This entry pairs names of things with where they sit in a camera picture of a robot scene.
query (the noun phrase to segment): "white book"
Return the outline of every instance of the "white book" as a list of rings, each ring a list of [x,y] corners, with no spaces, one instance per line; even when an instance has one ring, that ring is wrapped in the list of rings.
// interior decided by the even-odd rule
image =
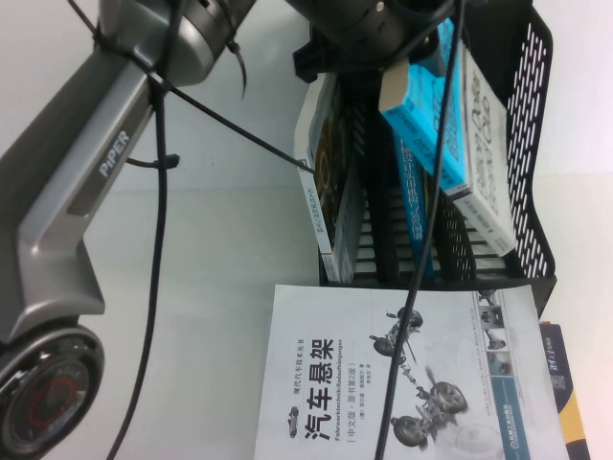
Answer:
[[[277,286],[256,460],[372,460],[406,291]],[[530,287],[420,291],[387,460],[568,459]]]
[[[315,170],[300,178],[326,274],[342,283],[353,279],[364,215],[349,123],[336,76],[319,76],[306,93],[294,154]]]

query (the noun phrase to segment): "gray robotic arm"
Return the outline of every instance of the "gray robotic arm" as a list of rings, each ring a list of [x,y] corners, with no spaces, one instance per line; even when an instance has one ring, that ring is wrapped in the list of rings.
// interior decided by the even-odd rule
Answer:
[[[204,81],[253,3],[191,0],[169,81]],[[100,2],[104,39],[151,67],[169,23],[165,0]],[[96,47],[0,157],[0,458],[43,455],[95,398],[102,344],[77,319],[104,302],[83,234],[151,113],[146,72]]]

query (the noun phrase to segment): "piper logo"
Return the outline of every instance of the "piper logo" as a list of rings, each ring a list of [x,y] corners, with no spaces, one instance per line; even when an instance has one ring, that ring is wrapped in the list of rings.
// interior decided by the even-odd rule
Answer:
[[[111,148],[111,150],[108,151],[103,163],[98,168],[98,171],[100,172],[100,174],[102,174],[102,177],[107,179],[108,176],[113,172],[113,169],[115,168],[115,166],[117,166],[117,162],[122,156],[122,153],[125,150],[125,146],[129,142],[129,140],[130,138],[125,133],[125,131],[121,131],[117,135],[117,139],[115,139],[113,147]]]

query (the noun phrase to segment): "white surface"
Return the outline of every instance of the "white surface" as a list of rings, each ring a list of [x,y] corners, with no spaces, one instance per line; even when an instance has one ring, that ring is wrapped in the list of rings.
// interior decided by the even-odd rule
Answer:
[[[101,392],[45,460],[103,460],[125,414],[147,316],[156,197],[112,194],[86,242],[106,299]],[[300,189],[170,194],[147,379],[118,460],[252,458],[277,283],[317,285]]]
[[[80,0],[96,17],[97,0]],[[537,174],[613,172],[607,132],[613,86],[609,17],[602,0],[534,0],[554,35],[554,62],[540,140]],[[305,43],[307,23],[283,0],[258,0],[238,33],[249,87],[240,100],[240,73],[224,53],[213,74],[189,93],[276,147],[291,152],[307,85],[293,75],[291,52]],[[0,2],[0,151],[51,99],[91,50],[88,32],[65,0]],[[179,187],[295,185],[276,158],[169,97],[169,148],[183,155]],[[134,156],[151,158],[152,129]],[[130,169],[123,190],[154,189],[151,174]]]
[[[97,0],[79,0],[90,18]],[[294,75],[291,54],[307,41],[307,22],[283,0],[259,0],[240,27],[237,43],[248,76],[244,101],[236,58],[224,52],[205,82],[184,88],[241,127],[291,153],[307,85]],[[91,52],[84,25],[65,0],[0,2],[0,152],[6,150]],[[167,97],[169,152],[179,153],[174,186],[182,189],[298,185],[293,167]],[[132,152],[153,159],[153,123]],[[154,190],[155,174],[127,168],[115,190]]]
[[[602,0],[534,0],[534,6],[554,36],[536,173],[611,173],[613,51],[605,44],[613,5]]]
[[[539,177],[534,200],[556,258],[543,320],[562,327],[592,460],[611,458],[613,176]]]

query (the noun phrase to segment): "black cable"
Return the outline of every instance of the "black cable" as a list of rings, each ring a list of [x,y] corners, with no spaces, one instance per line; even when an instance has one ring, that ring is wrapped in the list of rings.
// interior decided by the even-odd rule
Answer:
[[[201,112],[206,113],[208,116],[210,116],[214,120],[220,122],[225,127],[230,128],[235,133],[240,134],[245,139],[250,140],[254,144],[257,144],[258,146],[262,147],[263,149],[268,150],[270,153],[272,153],[273,155],[281,158],[282,160],[286,161],[287,163],[291,163],[292,165],[297,166],[298,168],[300,168],[303,171],[307,171],[307,172],[309,172],[311,174],[315,174],[315,171],[313,169],[309,168],[308,166],[306,166],[304,163],[298,161],[295,158],[292,158],[287,153],[282,152],[281,150],[277,149],[276,147],[271,146],[266,141],[263,141],[262,139],[260,139],[258,136],[255,136],[255,135],[251,134],[249,131],[246,131],[245,129],[243,129],[242,127],[240,127],[238,125],[235,125],[230,120],[227,120],[227,119],[223,118],[221,115],[219,115],[218,113],[214,112],[209,107],[207,107],[203,103],[200,103],[199,101],[197,101],[193,97],[187,95],[186,93],[184,93],[180,89],[178,89],[178,88],[173,86],[173,87],[170,88],[170,92],[175,94],[175,95],[177,95],[183,101],[185,101],[186,103],[188,103],[188,104],[192,105],[193,107],[197,108]]]
[[[172,46],[179,33],[179,26],[183,19],[183,11],[187,5],[186,0],[175,1],[170,8],[170,26],[166,33],[164,41],[164,47],[162,49],[162,55],[160,57],[160,63],[158,72],[162,79],[166,76],[168,66],[170,62],[170,55],[172,52]],[[164,234],[166,231],[166,211],[168,206],[168,172],[166,164],[166,126],[164,120],[164,97],[168,92],[168,88],[162,84],[160,85],[156,80],[149,77],[151,88],[151,102],[153,110],[155,110],[155,133],[157,141],[157,161],[159,167],[158,173],[158,209],[157,209],[157,222],[155,227],[155,243],[153,245],[153,261],[151,264],[151,282],[149,285],[149,305],[147,325],[145,328],[145,338],[143,340],[143,352],[141,354],[141,360],[136,374],[136,380],[134,382],[134,389],[132,390],[132,396],[130,398],[127,411],[125,413],[124,421],[117,434],[117,438],[113,443],[113,447],[106,456],[106,460],[114,460],[119,448],[124,441],[127,430],[129,429],[136,406],[138,404],[141,390],[143,389],[143,383],[145,381],[145,374],[147,372],[149,355],[151,353],[151,343],[153,341],[153,332],[155,330],[155,316],[157,313],[157,297],[160,285],[160,271],[162,268],[162,250],[164,248]]]
[[[462,34],[462,28],[464,26],[464,0],[455,0],[455,5],[456,20],[455,27],[453,30],[453,42],[451,45],[449,62],[447,63],[447,71],[445,74],[443,100],[441,104],[441,119],[435,150],[434,177],[432,180],[432,190],[430,192],[430,203],[428,206],[428,209],[430,211],[428,214],[428,224],[425,231],[425,237],[423,239],[423,247],[430,246],[430,242],[432,241],[432,233],[434,231],[434,222],[437,214],[437,206],[439,204],[439,187],[441,183],[441,175],[443,172],[443,146],[444,135],[446,132],[447,125],[447,109],[449,107],[449,101],[451,99],[451,91],[453,88],[454,81],[454,69],[459,54],[458,49],[460,47],[460,36]],[[423,271],[425,270],[427,254],[428,251],[424,250],[421,252],[420,262],[418,263],[418,267],[414,275],[411,277],[411,282],[409,284],[409,293],[407,295],[405,303],[404,314],[400,318],[397,340],[394,346],[394,354],[392,355],[392,362],[390,365],[390,375],[387,381],[385,404],[383,404],[383,417],[381,419],[381,428],[379,430],[379,436],[376,443],[375,460],[383,460],[383,456],[385,455],[385,444],[387,442],[390,422],[392,420],[392,409],[394,408],[394,396],[396,394],[396,384],[398,377],[398,367],[400,365],[400,357],[402,355],[404,341],[406,340],[411,311],[413,310],[415,299],[417,298],[418,290],[421,285]]]
[[[93,28],[93,24],[87,18],[87,16],[83,12],[83,10],[79,7],[79,5],[77,5],[74,0],[68,0],[68,3],[72,7],[72,9],[75,11],[77,16],[85,23],[87,28],[90,29],[90,26]],[[93,29],[92,34],[94,35],[95,41],[97,43],[99,43],[101,46],[109,49],[110,51],[112,51],[113,53],[116,53],[119,56],[123,56],[125,58],[131,59],[146,74],[148,74],[150,76],[155,75],[155,69],[152,69],[146,62],[144,62],[142,59],[138,58],[137,56],[127,52],[126,50],[123,50],[123,49],[119,48],[114,43],[109,42],[108,40],[106,40],[104,38],[104,36],[100,33],[100,31],[97,30],[96,28]],[[254,134],[251,134],[246,129],[243,129],[242,127],[232,123],[230,120],[222,117],[221,115],[216,113],[211,108],[209,108],[206,105],[204,105],[203,103],[200,103],[200,102],[196,101],[195,99],[191,98],[190,96],[185,94],[183,91],[181,91],[181,90],[175,88],[174,86],[170,85],[168,82],[166,82],[166,85],[167,85],[167,88],[169,89],[170,92],[176,94],[177,96],[179,96],[184,101],[186,101],[189,104],[191,104],[194,107],[196,107],[198,110],[204,112],[205,114],[209,115],[214,120],[216,120],[216,121],[220,122],[221,124],[225,125],[226,127],[230,128],[236,134],[241,135],[242,137],[244,137],[244,138],[248,139],[249,141],[257,144],[258,146],[262,147],[263,149],[268,150],[270,153],[272,153],[275,156],[281,158],[282,160],[284,160],[284,161],[286,161],[286,162],[288,162],[288,163],[290,163],[290,164],[300,168],[302,171],[306,171],[308,173],[315,174],[315,171],[312,168],[309,168],[304,163],[294,159],[293,157],[291,157],[287,153],[282,152],[281,150],[277,149],[276,147],[271,146],[270,144],[268,144],[266,141],[262,140],[258,136],[254,135]]]
[[[173,170],[177,166],[179,166],[179,162],[181,161],[181,157],[176,153],[172,155],[166,155],[166,169]],[[125,160],[128,165],[136,166],[138,168],[148,168],[152,170],[157,170],[160,167],[159,161],[141,161],[135,158],[128,158]]]

